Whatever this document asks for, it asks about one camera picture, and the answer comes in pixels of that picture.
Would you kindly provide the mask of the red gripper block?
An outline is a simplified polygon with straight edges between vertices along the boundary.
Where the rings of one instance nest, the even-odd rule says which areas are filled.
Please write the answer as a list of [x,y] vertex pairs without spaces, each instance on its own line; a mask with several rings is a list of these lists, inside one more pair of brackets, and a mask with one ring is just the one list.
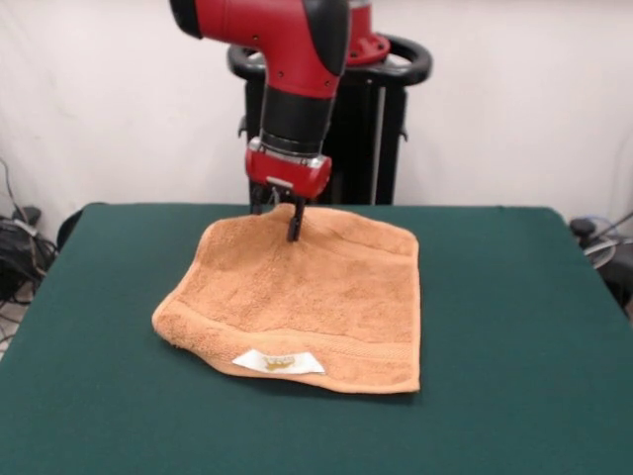
[[318,197],[325,189],[331,173],[331,158],[320,155],[313,158],[291,157],[268,150],[249,148],[245,155],[246,174],[257,184],[251,190],[250,213],[261,214],[264,186],[278,186],[299,196],[294,202],[287,233],[288,241],[300,237],[306,199]]

